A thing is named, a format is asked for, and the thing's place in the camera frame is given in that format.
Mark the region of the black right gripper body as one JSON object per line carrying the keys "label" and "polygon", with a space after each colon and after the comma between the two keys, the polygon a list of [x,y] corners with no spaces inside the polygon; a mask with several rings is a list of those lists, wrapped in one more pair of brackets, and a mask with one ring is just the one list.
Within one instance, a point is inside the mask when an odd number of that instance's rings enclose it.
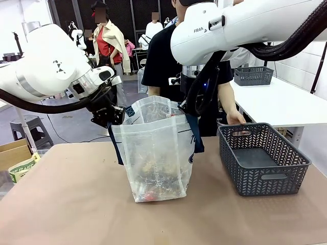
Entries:
{"label": "black right gripper body", "polygon": [[181,92],[185,94],[180,110],[192,116],[201,116],[209,107],[214,94],[217,93],[218,76],[212,75],[207,80],[197,82],[197,78],[181,76]]}

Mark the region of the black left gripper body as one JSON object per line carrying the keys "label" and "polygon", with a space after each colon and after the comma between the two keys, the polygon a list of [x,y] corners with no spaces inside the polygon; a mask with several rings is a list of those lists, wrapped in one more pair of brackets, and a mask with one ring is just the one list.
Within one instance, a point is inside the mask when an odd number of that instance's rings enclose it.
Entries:
{"label": "black left gripper body", "polygon": [[90,112],[93,115],[91,122],[103,128],[107,128],[110,119],[115,116],[114,106],[108,99],[91,102]]}

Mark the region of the person's left hand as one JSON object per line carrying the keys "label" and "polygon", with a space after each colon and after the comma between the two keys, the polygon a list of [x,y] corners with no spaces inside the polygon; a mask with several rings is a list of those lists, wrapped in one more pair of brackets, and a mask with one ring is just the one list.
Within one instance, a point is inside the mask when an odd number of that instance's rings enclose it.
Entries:
{"label": "person's left hand", "polygon": [[244,116],[237,110],[229,111],[226,115],[228,125],[245,125]]}

